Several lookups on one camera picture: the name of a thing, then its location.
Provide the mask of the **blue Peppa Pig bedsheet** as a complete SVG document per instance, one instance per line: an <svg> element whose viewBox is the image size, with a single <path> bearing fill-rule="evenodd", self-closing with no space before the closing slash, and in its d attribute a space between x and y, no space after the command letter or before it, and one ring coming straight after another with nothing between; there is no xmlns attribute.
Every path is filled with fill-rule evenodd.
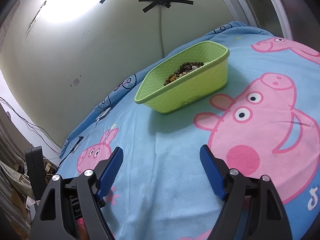
<svg viewBox="0 0 320 240"><path fill-rule="evenodd" d="M124 161L103 208L116 239L206 239L223 205L200 162L208 145L243 175L272 179L292 236L301 239L319 213L319 50L240 22L198 41L229 49L224 89L161 114L134 100L148 70L132 75L67 138L59 174L93 168L94 146L104 155L121 147Z"/></svg>

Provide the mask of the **green plastic basket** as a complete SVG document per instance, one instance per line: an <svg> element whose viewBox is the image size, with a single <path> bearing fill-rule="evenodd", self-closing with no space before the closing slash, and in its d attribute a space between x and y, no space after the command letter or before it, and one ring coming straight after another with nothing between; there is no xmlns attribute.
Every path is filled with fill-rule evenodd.
<svg viewBox="0 0 320 240"><path fill-rule="evenodd" d="M168 114L221 90L227 84L229 49L212 41L199 42L163 61L148 72L135 103ZM203 66L164 85L169 75L186 62Z"/></svg>

